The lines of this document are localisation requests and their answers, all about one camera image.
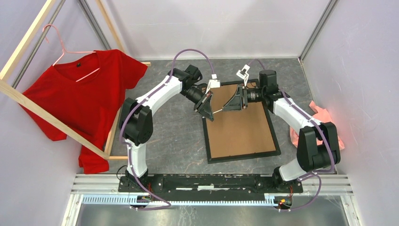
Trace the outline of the black picture frame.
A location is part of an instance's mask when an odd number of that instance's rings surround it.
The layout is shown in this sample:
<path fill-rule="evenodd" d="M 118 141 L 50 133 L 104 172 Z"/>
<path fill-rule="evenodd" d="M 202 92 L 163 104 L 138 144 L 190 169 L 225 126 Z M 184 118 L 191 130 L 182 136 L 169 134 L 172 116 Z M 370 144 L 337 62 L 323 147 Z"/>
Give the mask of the black picture frame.
<path fill-rule="evenodd" d="M 219 111 L 213 121 L 203 118 L 202 124 L 209 164 L 281 154 L 263 102 L 250 103 L 242 111 Z"/>

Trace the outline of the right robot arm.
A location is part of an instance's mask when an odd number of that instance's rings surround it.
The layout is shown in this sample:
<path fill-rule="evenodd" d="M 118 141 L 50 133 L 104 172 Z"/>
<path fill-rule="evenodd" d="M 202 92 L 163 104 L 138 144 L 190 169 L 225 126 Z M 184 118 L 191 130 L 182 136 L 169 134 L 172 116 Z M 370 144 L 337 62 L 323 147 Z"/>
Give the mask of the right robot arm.
<path fill-rule="evenodd" d="M 300 108 L 279 88 L 276 71 L 260 71 L 259 85 L 254 88 L 239 85 L 222 110 L 241 111 L 249 103 L 257 102 L 265 102 L 268 110 L 283 119 L 298 135 L 296 157 L 277 167 L 272 174 L 271 184 L 275 191 L 286 191 L 296 180 L 334 172 L 341 159 L 336 126 L 317 120 Z"/>

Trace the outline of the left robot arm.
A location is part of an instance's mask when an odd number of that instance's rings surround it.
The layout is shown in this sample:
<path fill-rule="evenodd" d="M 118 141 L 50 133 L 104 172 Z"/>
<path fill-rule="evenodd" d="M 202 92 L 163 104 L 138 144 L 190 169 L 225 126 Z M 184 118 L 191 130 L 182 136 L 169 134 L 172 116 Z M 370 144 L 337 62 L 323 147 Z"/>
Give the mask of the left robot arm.
<path fill-rule="evenodd" d="M 137 192 L 148 186 L 146 165 L 146 145 L 153 134 L 153 115 L 169 99 L 177 94 L 194 103 L 194 111 L 213 121 L 211 108 L 212 91 L 203 91 L 205 85 L 196 83 L 202 78 L 200 70 L 189 65 L 184 71 L 174 69 L 165 79 L 145 95 L 127 98 L 121 111 L 120 135 L 128 151 L 126 177 L 130 186 Z"/>

